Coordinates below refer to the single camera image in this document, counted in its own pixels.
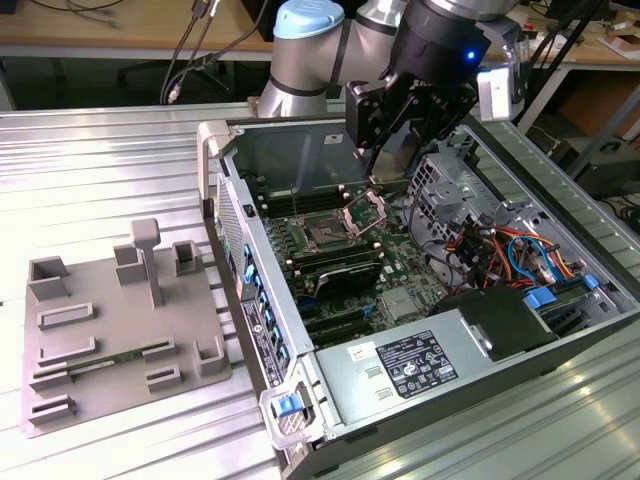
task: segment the circuit board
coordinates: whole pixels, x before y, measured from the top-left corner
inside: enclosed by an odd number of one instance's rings
[[[347,198],[360,198],[366,191],[364,187],[351,187],[344,193]],[[354,235],[345,226],[341,208],[278,218],[263,216],[305,326],[321,347],[424,318],[446,294],[438,274],[425,262],[424,253],[406,232],[396,210],[386,202],[382,204],[386,218],[368,230],[367,226],[380,220],[378,207],[367,199],[350,206],[350,220],[354,228],[364,232],[361,235]],[[371,269],[376,272],[375,278],[355,287],[346,280],[334,282],[338,291],[321,297],[318,278],[348,268]]]

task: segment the metal table surface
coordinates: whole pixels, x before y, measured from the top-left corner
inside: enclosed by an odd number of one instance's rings
[[[197,124],[246,114],[236,104],[0,116],[0,477],[279,477],[197,207]],[[511,135],[500,128],[496,135]],[[586,215],[580,198],[570,200],[576,216]],[[129,222],[150,215],[163,245],[193,239],[205,253],[233,376],[27,440],[17,425],[28,259],[110,257]],[[640,324],[325,478],[639,478],[638,398]]]

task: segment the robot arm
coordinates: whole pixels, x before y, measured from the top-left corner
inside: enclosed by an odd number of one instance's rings
[[[518,24],[504,16],[516,3],[410,1],[380,79],[347,85],[347,132],[368,162],[367,173],[389,136],[407,121],[425,145],[444,139],[477,100],[483,120],[518,113],[527,47]],[[502,46],[507,63],[480,71],[492,42]]]

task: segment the cable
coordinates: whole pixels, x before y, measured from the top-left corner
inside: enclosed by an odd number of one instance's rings
[[[176,46],[176,48],[173,50],[173,55],[171,56],[171,63],[169,64],[169,68],[167,69],[167,73],[164,76],[164,81],[162,82],[162,88],[160,89],[160,105],[164,105],[165,104],[165,96],[164,96],[164,91],[166,90],[168,83],[169,83],[169,77],[171,76],[171,72],[173,71],[173,66],[176,63],[176,60],[178,59],[178,55],[180,55],[180,52],[182,51],[182,47],[184,47],[185,42],[187,41],[187,38],[189,38],[189,35],[191,35],[191,31],[193,30],[193,26],[196,24],[196,22],[198,21],[198,19],[195,16],[191,17],[191,20],[189,21],[189,24],[187,25],[187,28],[185,29],[184,33],[182,34],[182,38],[180,39],[180,41],[178,42],[178,45]]]
[[[537,8],[533,8],[536,7],[537,5],[530,3],[529,4],[529,8],[531,10],[533,10],[534,12],[536,12],[538,15],[542,15],[543,17],[546,15],[547,11],[545,10],[544,12],[541,12],[540,10],[538,10]]]
[[[604,0],[595,0],[591,4],[591,8],[582,16],[582,18],[580,19],[580,22],[578,23],[578,26],[571,32],[571,35],[569,35],[569,38],[567,38],[567,41],[560,49],[560,52],[558,52],[556,57],[553,59],[553,62],[551,62],[551,65],[549,65],[549,68],[544,70],[544,76],[543,76],[540,88],[538,89],[538,92],[542,90],[544,85],[547,83],[547,81],[551,77],[551,74],[556,71],[556,69],[562,62],[562,60],[564,60],[564,57],[567,55],[567,53],[569,53],[569,50],[571,49],[571,47],[573,47],[573,44],[576,42],[576,40],[580,38],[580,35],[582,35],[582,32],[584,31],[584,29],[587,28],[589,21],[591,21],[591,19],[593,18],[593,16],[596,14],[596,12],[602,6],[603,3],[604,3]]]
[[[534,238],[535,240],[538,240],[539,242],[542,242],[546,245],[550,245],[550,246],[555,245],[551,240],[541,237],[533,232],[521,232],[519,230],[508,228],[508,227],[500,227],[497,229],[497,231],[500,233],[504,233],[505,235],[508,235],[510,237],[525,235],[527,237]],[[562,259],[560,250],[556,250],[556,256],[558,257],[558,260],[559,260],[559,264],[557,265],[557,267],[560,269],[563,275],[565,275],[565,277],[568,277],[568,278],[575,277],[575,275],[571,272],[571,270],[569,270],[569,267],[566,266],[565,261]]]
[[[106,19],[106,18],[92,17],[91,15],[89,15],[89,13],[91,13],[91,12],[86,12],[86,11],[82,10],[82,9],[86,8],[84,5],[80,5],[79,3],[76,3],[73,0],[66,0],[66,2],[67,2],[67,7],[69,7],[70,11],[74,15],[77,15],[80,18],[83,18],[85,20],[91,20],[93,22],[103,23],[103,24],[107,25],[110,28],[120,28],[120,24],[118,22],[116,22],[115,20],[110,20],[110,19]],[[111,12],[111,10],[107,10],[107,9],[97,10],[96,13],[100,13],[100,14],[105,15],[105,16],[113,15],[113,12]]]
[[[514,237],[511,242],[509,242],[509,246],[507,247],[507,253],[509,254],[509,261],[511,262],[511,265],[513,266],[513,268],[518,271],[519,273],[523,274],[525,277],[531,279],[531,281],[534,282],[534,285],[537,286],[537,281],[535,280],[535,277],[527,272],[526,270],[520,268],[515,259],[513,258],[513,246],[515,245],[515,242],[518,240],[527,240],[529,242],[531,242],[532,245],[534,245],[542,254],[542,258],[544,259],[545,263],[547,264],[547,267],[549,268],[549,271],[553,274],[553,276],[556,278],[556,280],[558,281],[562,281],[565,280],[565,275],[558,269],[556,268],[556,266],[553,264],[553,262],[551,261],[551,259],[549,258],[549,255],[547,254],[547,250],[542,246],[542,244],[535,238],[529,237],[529,236],[525,236],[525,235],[521,235],[518,237]]]
[[[209,31],[209,27],[211,27],[211,23],[212,22],[213,22],[213,16],[209,15],[209,17],[207,18],[207,22],[204,24],[204,27],[202,27],[202,32],[200,33],[200,37],[198,38],[198,41],[196,43],[195,48],[193,50],[191,50],[191,56],[189,57],[189,61],[187,62],[186,68],[189,68],[193,64],[193,61],[195,60],[196,55],[198,54],[198,51],[200,50],[200,47],[202,47],[202,42],[204,41],[204,37],[207,36],[207,32]],[[186,77],[186,76],[187,76],[187,73],[185,72],[180,77],[180,80],[178,80],[178,85],[180,87],[182,87],[182,82],[184,82],[184,77]]]
[[[255,33],[255,31],[258,29],[258,25],[260,24],[260,21],[262,20],[262,17],[264,16],[265,12],[267,11],[267,6],[269,5],[270,2],[271,2],[271,0],[264,0],[264,3],[262,4],[262,8],[260,9],[260,12],[258,12],[258,16],[257,16],[255,22],[253,23],[253,27],[251,27],[250,30],[248,30],[247,32],[245,32],[242,35],[240,35],[238,38],[236,38],[233,42],[229,43],[226,47],[224,47],[219,52],[209,53],[207,55],[204,55],[204,56],[200,57],[199,59],[195,60],[188,67],[185,67],[185,68],[181,69],[180,71],[178,71],[178,73],[176,73],[171,78],[171,80],[169,81],[169,83],[166,86],[166,88],[163,88],[163,91],[161,92],[161,99],[162,99],[161,103],[164,103],[165,99],[168,99],[169,96],[175,97],[173,99],[173,101],[170,102],[170,103],[173,103],[175,100],[177,100],[178,96],[180,95],[180,89],[177,88],[178,85],[176,85],[176,82],[179,81],[181,78],[183,78],[183,76],[186,76],[187,73],[189,73],[189,72],[191,72],[193,70],[202,70],[207,65],[210,65],[212,63],[217,62],[218,60],[220,60],[220,58],[222,58],[223,55],[225,55],[230,50],[235,48],[236,45],[239,45],[240,43],[244,42],[247,38],[249,38],[251,35],[253,35]]]
[[[502,247],[500,247],[500,244],[498,243],[498,241],[496,240],[495,237],[493,237],[493,245],[496,247],[496,252],[498,253],[498,256],[500,257],[500,260],[502,260],[502,264],[504,265],[504,269],[507,272],[507,280],[510,281],[512,279],[512,275],[511,275],[511,268],[509,267],[509,262],[507,262],[507,259],[504,256],[504,252],[502,251]]]
[[[512,239],[511,242],[509,242],[509,246],[507,247],[507,254],[509,255],[509,261],[511,262],[511,265],[513,265],[513,268],[514,268],[514,270],[516,272],[524,275],[529,280],[531,280],[533,282],[534,286],[538,286],[538,281],[536,280],[536,277],[534,277],[533,274],[531,274],[530,272],[527,272],[525,269],[520,268],[518,266],[518,264],[516,263],[515,259],[513,258],[513,248],[512,248],[512,246],[514,245],[515,241],[518,238],[519,237],[516,237],[516,238]]]
[[[540,69],[542,69],[542,67],[544,67],[544,64],[547,63],[547,59],[549,58],[549,54],[551,53],[551,50],[553,49],[553,43],[555,41],[556,41],[556,35],[554,35],[553,38],[551,38],[551,41],[549,42],[549,48],[547,49],[547,53],[545,54],[544,59],[540,63]]]
[[[464,279],[466,277],[466,273],[464,272],[464,270],[462,270],[461,268],[456,267],[453,263],[447,261],[447,260],[443,260],[442,258],[438,258],[438,257],[434,257],[433,255],[429,255],[426,254],[424,256],[425,260],[427,261],[427,263],[430,260],[435,260],[438,263],[441,263],[442,265],[445,265],[447,267],[449,267],[450,270],[453,270],[454,272],[457,272],[460,274],[460,276]]]
[[[97,7],[82,7],[82,8],[63,8],[63,7],[56,7],[54,5],[47,5],[46,3],[43,3],[39,0],[31,0],[33,3],[35,3],[36,5],[40,5],[41,7],[45,7],[48,8],[50,10],[56,10],[58,12],[93,12],[95,10],[102,10],[105,8],[109,8],[109,7],[113,7],[114,5],[118,5],[119,3],[124,2],[125,0],[115,0],[113,2],[110,3],[105,3],[104,5],[99,5]]]
[[[591,17],[593,17],[596,10],[600,7],[603,1],[604,0],[582,0],[578,5],[576,5],[557,23],[547,26],[547,30],[548,30],[547,35],[544,37],[542,42],[540,42],[540,45],[538,45],[538,48],[536,48],[536,51],[533,53],[533,55],[529,59],[529,63],[527,65],[526,73],[525,73],[525,82],[531,81],[531,77],[533,75],[533,70],[535,68],[536,62],[544,52],[545,48],[547,48],[547,45],[549,45],[549,42],[552,42],[552,38],[554,38],[555,35],[557,35],[558,33],[567,29],[574,18],[581,19],[576,29],[571,33],[571,35],[569,36],[565,44],[562,46],[562,48],[554,58],[553,62],[551,62],[551,65],[549,66],[549,68],[544,70],[543,76],[541,81],[539,82],[539,85],[536,88],[528,89],[525,108],[515,118],[513,123],[518,125],[520,120],[522,120],[522,118],[526,115],[527,111],[531,107],[531,103],[533,102],[533,100],[538,96],[540,91],[544,88],[544,86],[548,82],[553,72],[555,72],[556,69],[558,68],[558,65],[560,65],[560,62],[564,60],[564,57],[569,52],[569,49],[573,46],[575,41],[579,38],[582,31],[585,29],[585,27],[589,23],[589,20],[591,19]],[[589,12],[583,15],[582,11],[586,9],[588,6],[591,6],[591,9],[589,10]]]

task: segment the blue latch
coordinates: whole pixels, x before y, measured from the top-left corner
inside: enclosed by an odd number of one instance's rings
[[[556,296],[551,293],[547,287],[538,287],[529,290],[529,294],[525,297],[532,308],[540,308],[557,300]]]
[[[278,352],[280,353],[280,360],[282,360],[282,363],[285,365],[285,368],[286,368],[286,365],[289,364],[289,352],[287,352],[287,347],[282,345],[278,350]]]
[[[265,310],[264,318],[267,320],[267,328],[271,329],[271,327],[276,323],[276,317],[274,317],[270,308]]]
[[[282,343],[282,334],[280,333],[280,329],[278,327],[275,327],[273,329],[273,333],[271,334],[271,341],[276,347],[278,347]]]
[[[594,277],[590,273],[587,273],[584,276],[584,284],[587,287],[589,287],[591,290],[593,290],[594,288],[598,288],[598,285],[600,285],[600,282],[598,282],[598,279],[596,277]]]
[[[302,404],[300,395],[295,394],[287,395],[286,397],[278,399],[278,402],[274,407],[278,418],[286,417],[287,415],[292,415],[304,410],[304,405]]]
[[[254,277],[255,274],[256,274],[255,265],[249,265],[247,267],[247,270],[244,272],[244,283],[253,282],[253,277]]]

